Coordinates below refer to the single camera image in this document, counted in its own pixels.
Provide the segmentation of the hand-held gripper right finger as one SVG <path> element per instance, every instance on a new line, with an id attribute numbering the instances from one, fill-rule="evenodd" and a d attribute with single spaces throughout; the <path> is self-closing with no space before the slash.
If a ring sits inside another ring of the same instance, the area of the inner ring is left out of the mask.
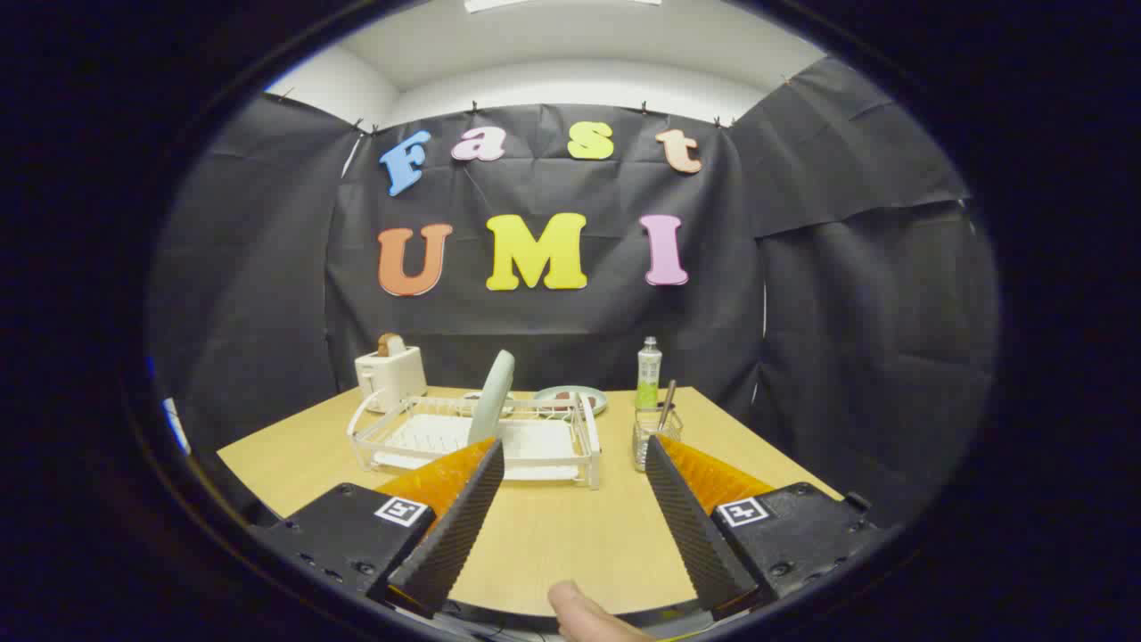
<path id="1" fill-rule="evenodd" d="M 788 598 L 879 541 L 858 497 L 834 499 L 807 481 L 771 487 L 667 436 L 645 444 L 644 472 L 714 619 Z"/>

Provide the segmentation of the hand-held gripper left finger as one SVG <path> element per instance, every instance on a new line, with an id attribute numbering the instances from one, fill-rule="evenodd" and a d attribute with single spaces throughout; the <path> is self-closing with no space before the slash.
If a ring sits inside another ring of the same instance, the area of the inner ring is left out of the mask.
<path id="1" fill-rule="evenodd" d="M 375 489 L 335 483 L 256 541 L 331 590 L 424 618 L 443 610 L 505 478 L 489 438 Z"/>

